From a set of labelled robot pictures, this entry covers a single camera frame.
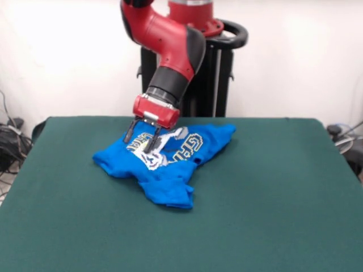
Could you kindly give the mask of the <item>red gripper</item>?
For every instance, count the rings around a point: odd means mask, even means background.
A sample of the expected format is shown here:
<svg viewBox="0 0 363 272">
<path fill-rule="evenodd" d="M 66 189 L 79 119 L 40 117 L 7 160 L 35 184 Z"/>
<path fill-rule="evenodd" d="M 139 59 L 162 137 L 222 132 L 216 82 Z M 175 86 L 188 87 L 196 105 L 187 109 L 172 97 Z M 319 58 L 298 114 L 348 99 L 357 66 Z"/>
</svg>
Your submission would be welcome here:
<svg viewBox="0 0 363 272">
<path fill-rule="evenodd" d="M 175 108 L 172 104 L 156 99 L 145 93 L 136 97 L 133 106 L 133 113 L 145 122 L 149 122 L 156 126 L 153 137 L 149 139 L 146 147 L 144 148 L 144 153 L 150 153 L 153 150 L 162 128 L 172 129 L 176 125 L 180 116 L 180 110 Z M 140 121 L 139 118 L 134 118 L 132 120 L 125 133 L 123 142 L 130 141 L 134 128 Z"/>
</svg>

